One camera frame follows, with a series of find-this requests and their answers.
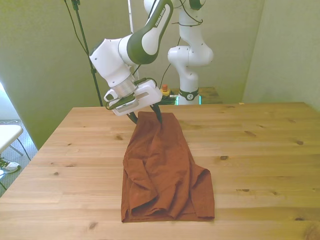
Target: cloth fold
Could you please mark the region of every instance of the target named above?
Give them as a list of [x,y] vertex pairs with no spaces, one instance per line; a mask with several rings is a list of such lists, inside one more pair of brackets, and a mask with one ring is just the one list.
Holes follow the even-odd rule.
[[210,221],[209,170],[196,165],[173,113],[139,112],[123,159],[122,222]]

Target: wooden table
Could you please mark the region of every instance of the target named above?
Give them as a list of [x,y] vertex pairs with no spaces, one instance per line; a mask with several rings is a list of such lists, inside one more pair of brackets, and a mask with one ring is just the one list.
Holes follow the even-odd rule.
[[215,221],[121,223],[135,126],[103,107],[74,108],[0,199],[0,239],[320,239],[319,113],[303,103],[161,109],[211,171]]

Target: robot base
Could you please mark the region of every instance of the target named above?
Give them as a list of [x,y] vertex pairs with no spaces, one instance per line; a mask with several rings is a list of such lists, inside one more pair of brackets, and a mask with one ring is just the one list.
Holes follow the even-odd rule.
[[180,94],[176,98],[176,105],[201,105],[200,95],[196,96],[193,100],[187,100],[184,96]]

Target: chair leg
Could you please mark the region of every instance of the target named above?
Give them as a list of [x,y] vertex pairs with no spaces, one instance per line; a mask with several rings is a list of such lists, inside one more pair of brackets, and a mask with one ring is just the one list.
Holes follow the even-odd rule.
[[0,185],[7,191],[7,188],[0,182]]
[[22,144],[22,142],[19,140],[19,138],[17,138],[17,140],[18,140],[18,141],[19,141],[19,143],[21,144],[21,146],[22,146],[22,148],[23,148],[23,150],[24,150],[24,152],[25,152],[26,156],[28,157],[29,161],[31,161],[31,158],[29,157],[29,155],[28,155],[28,153],[27,153],[27,151],[26,151],[26,149],[25,149],[24,145],[23,145],[23,144]]
[[20,152],[18,149],[16,149],[14,146],[10,145],[10,148],[12,148],[13,150],[15,150],[18,154],[20,154],[21,156],[23,156],[24,154],[22,152]]

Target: white chair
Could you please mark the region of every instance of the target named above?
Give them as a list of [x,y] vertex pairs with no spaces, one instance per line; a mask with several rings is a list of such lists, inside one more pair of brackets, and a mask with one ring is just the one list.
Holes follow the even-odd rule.
[[[18,154],[23,156],[23,153],[20,152],[18,149],[13,147],[11,144],[18,140],[21,144],[25,154],[27,155],[29,161],[31,161],[25,147],[23,146],[22,142],[19,140],[19,136],[24,132],[21,126],[19,125],[0,125],[0,154],[8,147],[15,150]],[[5,186],[0,182],[0,185],[6,190]]]

